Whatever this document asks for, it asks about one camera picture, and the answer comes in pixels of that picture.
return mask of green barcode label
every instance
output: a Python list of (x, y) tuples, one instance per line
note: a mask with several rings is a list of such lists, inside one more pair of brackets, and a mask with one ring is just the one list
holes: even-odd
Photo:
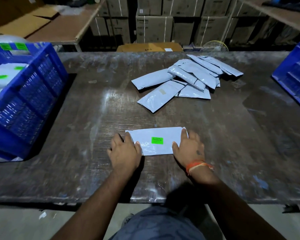
[(164, 139), (162, 137), (151, 137), (151, 144), (164, 144)]
[(14, 43), (18, 50), (28, 51), (28, 48), (25, 43)]
[(4, 51), (11, 51), (11, 50), (12, 50), (10, 44), (8, 44), (8, 43), (0, 43), (0, 47), (1, 47), (1, 49), (3, 49)]
[(7, 78), (8, 75), (0, 75), (0, 79), (4, 79), (4, 78)]
[(24, 66), (16, 66), (14, 69), (15, 70), (22, 70), (24, 68)]

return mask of stack of mailer bags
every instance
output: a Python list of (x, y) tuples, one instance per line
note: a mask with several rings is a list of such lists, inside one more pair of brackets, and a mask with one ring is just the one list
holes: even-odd
[(187, 55), (169, 68), (132, 80), (138, 90), (161, 84), (137, 101), (152, 113), (173, 97), (211, 99), (209, 88), (220, 87), (222, 74), (241, 76), (242, 72), (210, 56)]

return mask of wooden table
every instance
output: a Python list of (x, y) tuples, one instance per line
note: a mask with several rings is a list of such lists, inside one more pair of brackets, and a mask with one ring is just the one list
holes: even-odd
[(81, 52), (79, 42), (104, 2), (105, 0), (100, 0), (98, 4), (86, 4), (79, 15), (59, 15), (30, 35), (27, 40), (30, 42), (50, 42), (53, 45), (71, 44), (76, 47), (78, 52)]
[[(84, 202), (111, 172), (114, 133), (184, 126), (199, 133), (207, 162), (246, 202), (300, 203), (300, 105), (270, 77), (288, 52), (209, 53), (244, 75), (221, 79), (211, 100), (175, 97), (154, 114), (138, 104), (151, 89), (140, 93), (131, 80), (186, 54), (59, 53), (77, 76), (41, 152), (0, 163), (0, 202)], [(187, 181), (172, 155), (145, 157), (137, 179), (125, 200), (163, 202)]]
[(240, 1), (300, 31), (300, 12), (290, 11), (290, 10), (277, 8), (277, 7), (262, 6), (264, 0), (240, 0)]

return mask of floor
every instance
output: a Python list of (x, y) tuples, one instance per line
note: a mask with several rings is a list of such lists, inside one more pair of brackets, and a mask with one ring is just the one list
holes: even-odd
[[(123, 219), (130, 213), (150, 207), (150, 204), (118, 204), (104, 239), (109, 239), (120, 229)], [(281, 205), (250, 205), (267, 222), (276, 228), (287, 240), (300, 240), (300, 213), (282, 214)], [(200, 229), (208, 230), (216, 226), (215, 219), (207, 207), (208, 217)], [(36, 239), (48, 240), (73, 215), (73, 212), (19, 208), (0, 208), (0, 240)]]

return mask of blue crate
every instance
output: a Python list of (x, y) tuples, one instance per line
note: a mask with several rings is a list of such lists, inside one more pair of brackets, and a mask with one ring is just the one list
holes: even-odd
[(272, 77), (300, 103), (300, 43), (272, 73)]
[(0, 158), (26, 158), (68, 74), (50, 43), (0, 44), (0, 64), (27, 63), (0, 93)]

